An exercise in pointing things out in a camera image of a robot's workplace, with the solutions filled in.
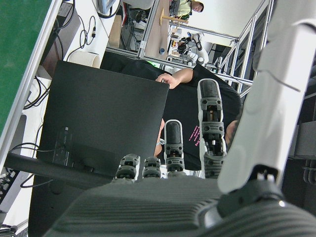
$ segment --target electronic device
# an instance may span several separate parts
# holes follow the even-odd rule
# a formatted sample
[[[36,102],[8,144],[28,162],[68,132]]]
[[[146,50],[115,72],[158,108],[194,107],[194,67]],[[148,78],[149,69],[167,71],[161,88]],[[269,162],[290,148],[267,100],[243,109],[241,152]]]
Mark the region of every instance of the electronic device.
[[[143,159],[154,154],[167,92],[165,83],[59,61],[40,149],[61,150],[55,159],[54,152],[38,153],[38,159],[62,165],[69,152],[68,167],[115,177],[126,154],[137,152]],[[34,184],[44,180],[35,176]],[[42,236],[82,192],[58,180],[34,188],[30,236]]]

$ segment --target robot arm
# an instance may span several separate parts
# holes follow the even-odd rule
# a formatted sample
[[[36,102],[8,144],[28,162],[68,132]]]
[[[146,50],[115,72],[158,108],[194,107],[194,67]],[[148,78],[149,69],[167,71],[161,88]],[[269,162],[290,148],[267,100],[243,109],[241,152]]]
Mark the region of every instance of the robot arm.
[[[201,64],[204,66],[205,64],[208,63],[209,59],[208,59],[208,54],[206,50],[202,47],[203,36],[204,36],[203,32],[200,32],[194,35],[190,34],[190,36],[187,38],[182,38],[180,40],[181,45],[178,46],[178,52],[180,54],[187,54],[188,56],[190,56],[193,59],[193,63]],[[195,43],[197,47],[196,53],[193,53],[190,50],[188,46],[189,42]]]
[[[218,178],[222,192],[251,179],[279,183],[316,49],[316,1],[277,2],[258,76]]]

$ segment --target table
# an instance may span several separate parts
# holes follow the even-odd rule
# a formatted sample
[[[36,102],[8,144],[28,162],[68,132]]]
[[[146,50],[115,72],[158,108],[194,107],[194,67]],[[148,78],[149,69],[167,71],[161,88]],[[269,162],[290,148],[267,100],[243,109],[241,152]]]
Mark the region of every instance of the table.
[[[163,19],[162,24],[159,24],[162,9],[164,9],[164,14],[169,16],[169,0],[159,1],[149,39],[146,44],[145,56],[165,60],[167,58],[168,49],[169,20]],[[159,54],[160,48],[164,48],[165,54]]]

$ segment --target white robot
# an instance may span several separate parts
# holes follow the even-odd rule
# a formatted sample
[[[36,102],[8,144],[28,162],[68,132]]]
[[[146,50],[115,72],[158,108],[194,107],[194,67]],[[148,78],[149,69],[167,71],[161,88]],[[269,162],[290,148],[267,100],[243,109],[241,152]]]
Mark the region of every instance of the white robot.
[[[189,37],[182,38],[178,42],[177,51],[180,54],[190,57],[190,60],[188,61],[189,66],[192,66],[194,64],[201,64],[202,66],[205,66],[208,63],[209,59],[206,50],[202,47],[204,33],[200,32],[194,35],[190,33],[188,34]],[[189,47],[189,42],[195,43],[195,46],[197,47],[196,52],[194,52],[194,50],[191,50],[191,47]]]

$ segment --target black cable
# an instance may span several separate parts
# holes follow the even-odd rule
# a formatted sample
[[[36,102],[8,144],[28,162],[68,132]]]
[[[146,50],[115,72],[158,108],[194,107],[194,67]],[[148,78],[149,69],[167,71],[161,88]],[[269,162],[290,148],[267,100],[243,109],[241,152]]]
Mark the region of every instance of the black cable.
[[[69,25],[69,23],[71,22],[71,20],[73,19],[74,11],[75,11],[75,0],[73,0],[73,3],[74,3],[74,4],[73,4],[73,11],[72,11],[72,13],[71,13],[71,16],[70,16],[69,20],[68,20],[67,23],[64,24],[63,26],[58,27],[59,30],[65,28],[65,27],[67,27],[67,26]]]
[[[39,126],[38,128],[38,131],[36,133],[36,137],[35,137],[35,144],[38,142],[38,137],[39,137],[39,134],[40,134],[40,129],[43,127],[43,124],[41,124],[41,126]]]
[[[17,147],[21,147],[21,146],[24,146],[24,145],[32,145],[34,147],[40,148],[37,144],[35,144],[33,142],[24,142],[24,143],[18,144],[15,147],[13,147],[8,153],[11,153]]]
[[[70,54],[68,54],[67,56],[67,59],[66,61],[69,60],[69,57],[70,55],[72,55],[74,52],[76,52],[78,49],[80,48],[84,48],[85,45],[90,45],[92,43],[92,41],[94,40],[95,38],[95,25],[96,25],[96,21],[95,21],[95,17],[94,16],[91,16],[90,17],[90,20],[89,20],[89,28],[88,28],[88,31],[85,30],[85,27],[84,27],[84,23],[83,23],[83,20],[82,18],[78,15],[80,21],[82,22],[82,26],[83,26],[83,30],[80,32],[80,39],[79,39],[79,44],[80,46],[78,48],[76,48],[75,50],[71,51]],[[93,27],[93,31],[92,31],[92,40],[90,41],[90,43],[88,43],[88,35],[89,35],[89,31],[90,31],[90,26],[91,26],[91,19],[94,19],[94,27]],[[82,34],[84,34],[84,38],[83,38],[83,44],[81,44],[81,41],[82,41]]]
[[[11,153],[15,150],[18,150],[18,149],[28,149],[28,150],[33,150],[33,151],[36,151],[36,152],[53,152],[55,151],[55,149],[52,149],[52,150],[39,150],[39,149],[36,149],[36,148],[31,148],[31,147],[15,147],[15,148],[12,148],[8,153]]]
[[[63,46],[63,43],[61,42],[61,39],[57,33],[56,33],[56,36],[58,38],[58,41],[59,41],[60,47],[61,47],[61,59],[63,59],[64,58],[64,46]]]
[[[44,100],[47,96],[48,96],[48,93],[46,93],[46,94],[44,95],[44,97],[39,101],[39,103],[38,103],[37,105],[33,105],[33,107],[38,107],[38,106],[40,106],[40,104],[43,102],[43,100]]]
[[[115,16],[117,14],[117,12],[119,11],[119,7],[120,7],[120,1],[118,3],[117,9],[115,10],[115,12],[113,14],[112,14],[112,7],[110,7],[110,15],[107,16],[107,15],[102,14],[100,12],[98,12],[98,15],[99,15],[99,17],[105,18],[105,19],[111,18],[111,17],[113,17],[113,16]]]
[[[40,82],[40,83],[41,83],[41,85],[45,88],[45,90],[47,90],[46,85],[45,85],[43,82],[41,82],[41,80],[39,80],[39,82]]]
[[[24,181],[21,183],[20,187],[21,187],[22,189],[35,188],[35,187],[38,187],[38,186],[41,186],[41,185],[44,185],[44,184],[48,184],[48,183],[50,183],[50,182],[53,181],[53,179],[50,179],[50,180],[48,180],[48,181],[46,181],[46,182],[44,182],[44,183],[41,183],[41,184],[35,184],[35,185],[24,186],[24,184],[25,184],[26,182],[28,182],[33,176],[34,176],[34,174],[31,174],[26,180],[24,180]]]
[[[32,107],[32,105],[40,98],[40,95],[41,95],[41,85],[40,85],[40,80],[35,76],[35,79],[36,79],[36,81],[38,82],[38,84],[39,84],[39,95],[37,96],[37,98],[33,101],[33,102],[31,102],[31,103],[29,103],[28,105],[26,105],[26,106],[24,106],[24,110],[27,110],[27,109],[29,109],[30,107]]]
[[[50,86],[45,90],[45,92],[36,100],[36,101],[33,101],[32,104],[28,105],[27,107],[25,107],[24,109],[25,110],[28,110],[30,109],[31,107],[37,107],[39,104],[36,105],[37,102],[40,101],[40,103],[43,101],[42,98],[45,96],[47,96],[47,94],[49,93],[49,90],[50,90]]]

